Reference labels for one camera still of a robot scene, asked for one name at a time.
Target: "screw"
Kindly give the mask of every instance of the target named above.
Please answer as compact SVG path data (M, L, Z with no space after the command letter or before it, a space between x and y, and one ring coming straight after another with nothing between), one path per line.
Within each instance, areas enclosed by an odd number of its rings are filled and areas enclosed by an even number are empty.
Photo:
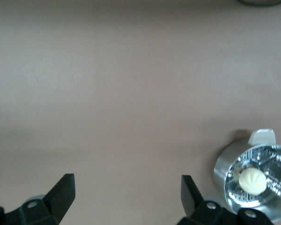
M245 213L246 216L248 216L248 217L256 218L256 214L255 214L255 212L253 212L252 210L246 210L244 213Z
M31 209L33 207L35 207L37 205L37 202L30 202L28 205L27 205L27 208Z
M216 209L216 205L213 202L207 202L206 206L211 210Z

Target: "beige surface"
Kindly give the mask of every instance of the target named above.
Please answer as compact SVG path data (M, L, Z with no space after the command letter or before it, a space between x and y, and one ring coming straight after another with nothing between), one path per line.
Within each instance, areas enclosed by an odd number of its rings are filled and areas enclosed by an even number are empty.
M281 5L2 2L7 211L75 173L62 225L175 225L181 174L217 196L236 131L273 128L281 144Z

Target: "white plastic handle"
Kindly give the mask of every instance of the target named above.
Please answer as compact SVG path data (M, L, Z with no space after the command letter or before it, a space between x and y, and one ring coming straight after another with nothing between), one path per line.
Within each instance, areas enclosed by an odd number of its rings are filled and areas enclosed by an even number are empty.
M275 132L272 129L255 130L248 141L249 145L276 144Z

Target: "stainless steel container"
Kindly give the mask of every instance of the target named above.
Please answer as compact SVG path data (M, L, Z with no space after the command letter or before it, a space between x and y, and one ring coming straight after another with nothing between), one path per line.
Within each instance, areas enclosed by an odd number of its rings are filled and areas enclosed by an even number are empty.
M249 170L258 171L258 176L265 179L264 190L259 194L252 194L240 185L242 173ZM249 184L255 185L256 177L250 174ZM281 145L276 144L274 131L257 130L250 139L229 145L215 164L214 182L233 212L253 208L265 213L273 222L280 220Z

